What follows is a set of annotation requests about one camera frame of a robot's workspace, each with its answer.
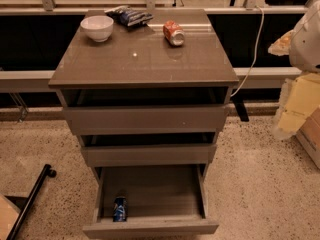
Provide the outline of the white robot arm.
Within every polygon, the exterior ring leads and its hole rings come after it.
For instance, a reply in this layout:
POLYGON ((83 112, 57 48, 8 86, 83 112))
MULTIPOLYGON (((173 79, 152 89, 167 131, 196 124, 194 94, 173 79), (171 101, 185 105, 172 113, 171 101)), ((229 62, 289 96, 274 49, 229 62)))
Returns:
POLYGON ((288 55, 290 64, 301 71, 294 80, 286 79, 281 87, 272 132, 277 139, 284 140, 295 135, 320 105, 320 1, 314 2, 268 52, 288 55))

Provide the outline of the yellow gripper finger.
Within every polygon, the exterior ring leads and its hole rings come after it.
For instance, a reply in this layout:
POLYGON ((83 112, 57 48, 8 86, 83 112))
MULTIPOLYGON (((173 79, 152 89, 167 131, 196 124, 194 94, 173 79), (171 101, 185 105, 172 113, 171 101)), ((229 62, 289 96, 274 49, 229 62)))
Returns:
POLYGON ((276 56, 285 56, 290 53, 291 40, 294 31, 290 30, 278 38, 274 43, 268 48, 268 52, 276 56))
POLYGON ((303 73, 294 80, 286 79, 281 87, 272 134, 278 140, 289 139, 298 132, 319 105, 319 73, 303 73))

